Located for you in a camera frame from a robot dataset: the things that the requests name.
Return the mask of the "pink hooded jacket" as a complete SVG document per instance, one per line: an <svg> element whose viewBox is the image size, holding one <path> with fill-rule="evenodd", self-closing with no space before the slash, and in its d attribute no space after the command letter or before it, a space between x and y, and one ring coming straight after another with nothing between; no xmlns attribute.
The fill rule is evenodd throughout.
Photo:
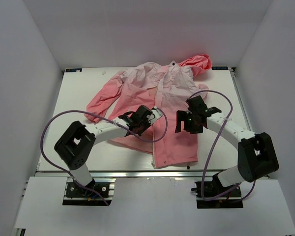
<svg viewBox="0 0 295 236"><path fill-rule="evenodd" d="M172 61L161 66L147 62L115 74L87 105L87 112L105 116L109 107L115 107L109 119L135 111L139 106L158 107L167 120L159 119L142 134L139 140L133 135L112 139L129 149L153 155L155 168L197 162L198 137L186 131L175 132L176 113L186 110L188 97L197 91L205 98L208 87L196 85L194 78L210 70L212 61L207 54L188 58L180 63Z"/></svg>

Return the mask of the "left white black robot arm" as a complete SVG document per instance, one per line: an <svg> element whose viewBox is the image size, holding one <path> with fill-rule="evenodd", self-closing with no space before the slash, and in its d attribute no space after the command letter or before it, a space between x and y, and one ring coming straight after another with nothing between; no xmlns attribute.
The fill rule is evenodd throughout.
<svg viewBox="0 0 295 236"><path fill-rule="evenodd" d="M126 112L112 121L88 125L75 121L56 142L54 150L78 182L77 190L83 196L89 196L94 191L95 181L86 161L93 146L132 134L140 137L162 116L163 114L157 108L149 109L141 105L135 112Z"/></svg>

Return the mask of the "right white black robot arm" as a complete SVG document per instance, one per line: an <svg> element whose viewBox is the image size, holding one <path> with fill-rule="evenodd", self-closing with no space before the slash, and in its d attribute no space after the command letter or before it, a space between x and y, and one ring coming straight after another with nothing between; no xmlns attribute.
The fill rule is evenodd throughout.
<svg viewBox="0 0 295 236"><path fill-rule="evenodd" d="M199 188L202 193L224 196L236 184L254 182L279 169L269 134L255 133L229 120L216 107L209 108L200 96L187 99L188 109L177 111L175 132L199 134L208 129L223 137L237 150L237 165L215 174L211 184Z"/></svg>

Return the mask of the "blue label sticker right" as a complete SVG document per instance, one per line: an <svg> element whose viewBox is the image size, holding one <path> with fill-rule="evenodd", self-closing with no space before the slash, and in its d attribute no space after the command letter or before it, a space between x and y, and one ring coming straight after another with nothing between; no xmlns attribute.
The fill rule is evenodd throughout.
<svg viewBox="0 0 295 236"><path fill-rule="evenodd" d="M212 70L229 70L227 66L213 66Z"/></svg>

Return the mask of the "blue label sticker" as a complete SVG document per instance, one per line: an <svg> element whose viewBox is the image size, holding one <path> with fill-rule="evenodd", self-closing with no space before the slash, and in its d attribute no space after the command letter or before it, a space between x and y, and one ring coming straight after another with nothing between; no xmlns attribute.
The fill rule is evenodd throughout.
<svg viewBox="0 0 295 236"><path fill-rule="evenodd" d="M80 73L82 72L82 68L67 68L65 73Z"/></svg>
<svg viewBox="0 0 295 236"><path fill-rule="evenodd" d="M229 70L227 66L213 66L212 70Z"/></svg>

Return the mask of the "blue label sticker left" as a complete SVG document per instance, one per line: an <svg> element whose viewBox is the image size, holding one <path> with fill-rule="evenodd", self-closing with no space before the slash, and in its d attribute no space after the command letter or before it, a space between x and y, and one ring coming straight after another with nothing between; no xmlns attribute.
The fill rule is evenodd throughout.
<svg viewBox="0 0 295 236"><path fill-rule="evenodd" d="M65 73L80 73L82 72L82 68L67 68Z"/></svg>

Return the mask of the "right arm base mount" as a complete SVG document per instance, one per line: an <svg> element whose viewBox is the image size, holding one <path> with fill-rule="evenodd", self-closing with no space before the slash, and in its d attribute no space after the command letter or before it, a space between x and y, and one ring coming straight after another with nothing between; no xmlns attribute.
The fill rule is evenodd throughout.
<svg viewBox="0 0 295 236"><path fill-rule="evenodd" d="M191 188L191 192L196 195L197 209L231 209L243 208L241 200L241 190L239 185L231 185L223 187L217 178L217 174L212 177L211 181L204 181L203 193L206 198L213 198L214 196L226 192L211 201L204 201L201 196L201 181L195 182L195 187Z"/></svg>

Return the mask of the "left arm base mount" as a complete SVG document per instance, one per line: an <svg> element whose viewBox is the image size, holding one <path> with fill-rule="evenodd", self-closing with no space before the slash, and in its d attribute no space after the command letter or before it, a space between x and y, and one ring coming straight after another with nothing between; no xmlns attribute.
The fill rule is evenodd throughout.
<svg viewBox="0 0 295 236"><path fill-rule="evenodd" d="M67 179L62 200L63 206L90 206L108 207L113 199L115 179L95 178L88 186L89 189L80 187L76 181Z"/></svg>

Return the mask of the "aluminium table front rail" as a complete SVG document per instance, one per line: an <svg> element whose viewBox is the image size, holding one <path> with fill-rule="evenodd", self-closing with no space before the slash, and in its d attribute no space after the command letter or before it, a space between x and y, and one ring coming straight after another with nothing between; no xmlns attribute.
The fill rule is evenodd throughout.
<svg viewBox="0 0 295 236"><path fill-rule="evenodd" d="M219 171L206 171L205 176L211 177ZM142 172L90 172L95 178L117 178L117 177L202 177L203 171L183 170L183 171L142 171ZM35 177L68 177L65 172L58 171L38 171Z"/></svg>

